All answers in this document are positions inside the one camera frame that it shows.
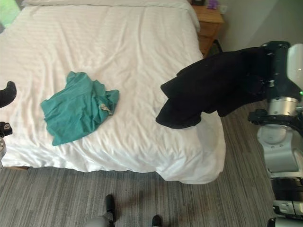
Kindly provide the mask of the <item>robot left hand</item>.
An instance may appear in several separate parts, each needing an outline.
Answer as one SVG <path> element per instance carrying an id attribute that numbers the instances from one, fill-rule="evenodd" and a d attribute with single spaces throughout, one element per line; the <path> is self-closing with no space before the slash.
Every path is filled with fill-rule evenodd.
<path id="1" fill-rule="evenodd" d="M 0 91 L 0 107 L 3 108 L 14 101 L 17 89 L 14 82 L 9 81 L 5 89 Z"/>

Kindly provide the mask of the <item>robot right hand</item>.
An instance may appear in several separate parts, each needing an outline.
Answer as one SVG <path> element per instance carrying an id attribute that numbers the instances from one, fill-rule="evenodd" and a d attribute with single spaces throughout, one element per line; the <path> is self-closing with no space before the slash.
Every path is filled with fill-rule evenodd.
<path id="1" fill-rule="evenodd" d="M 270 41 L 261 45 L 269 57 L 267 100 L 303 98 L 303 45 L 286 41 Z"/>

